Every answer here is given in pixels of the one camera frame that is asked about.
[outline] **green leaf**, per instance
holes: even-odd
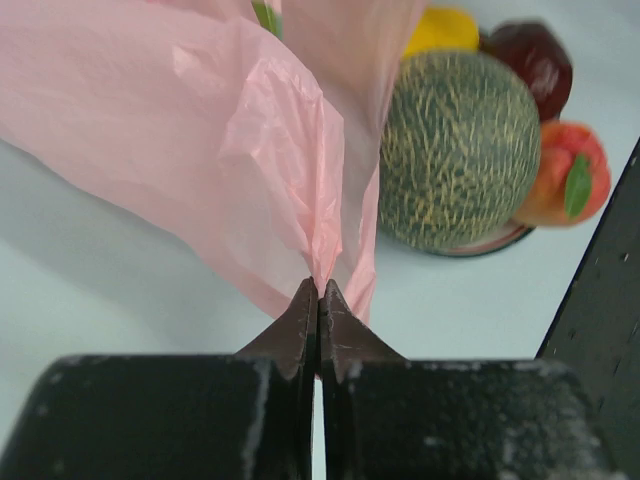
[[[251,2],[256,12],[260,25],[273,33],[276,37],[282,38],[282,17],[273,8],[263,2]]]
[[[569,171],[564,190],[564,211],[569,218],[579,216],[591,196],[591,173],[589,159],[583,153],[578,154]]]

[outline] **white table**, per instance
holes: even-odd
[[[617,181],[640,134],[640,67],[631,60],[640,4],[439,3],[465,5],[485,28],[547,19],[575,67],[563,116],[596,129]],[[469,260],[424,256],[381,237],[371,325],[409,357],[532,357],[597,222],[537,230]],[[60,355],[233,352],[268,321],[171,235],[0,144],[0,448],[37,375]],[[316,478],[324,476],[321,418],[316,412]]]

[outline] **green melon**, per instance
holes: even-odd
[[[445,251],[504,225],[540,163],[527,86],[482,53],[405,60],[380,149],[379,225],[403,243]]]

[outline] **yellow bell pepper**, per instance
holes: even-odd
[[[459,8],[428,7],[416,27],[403,58],[432,49],[478,49],[480,33],[469,13]]]

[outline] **orange peach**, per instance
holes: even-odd
[[[607,156],[595,133],[587,125],[549,120],[541,125],[542,155],[535,183],[514,215],[531,226],[570,226],[595,215],[611,191]],[[576,217],[565,211],[567,177],[578,155],[585,155],[591,175],[591,193]]]

